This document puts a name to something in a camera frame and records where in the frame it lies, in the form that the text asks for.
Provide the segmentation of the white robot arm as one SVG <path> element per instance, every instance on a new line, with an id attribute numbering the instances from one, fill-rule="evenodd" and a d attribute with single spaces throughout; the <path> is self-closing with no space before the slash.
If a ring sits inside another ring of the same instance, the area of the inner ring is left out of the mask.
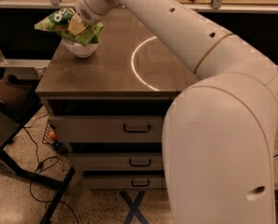
<path id="1" fill-rule="evenodd" d="M 173 224 L 275 224 L 278 67 L 174 0 L 77 0 L 87 24 L 125 6 L 193 72 L 173 101 L 162 156 Z"/>

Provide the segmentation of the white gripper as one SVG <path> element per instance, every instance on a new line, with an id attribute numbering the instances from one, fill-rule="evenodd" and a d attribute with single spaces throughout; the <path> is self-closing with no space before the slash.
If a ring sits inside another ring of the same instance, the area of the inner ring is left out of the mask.
<path id="1" fill-rule="evenodd" d="M 81 34 L 86 30 L 87 24 L 98 23 L 109 10 L 110 6 L 107 0 L 76 0 L 76 12 L 80 17 L 77 14 L 72 17 L 68 31 L 72 35 Z"/>

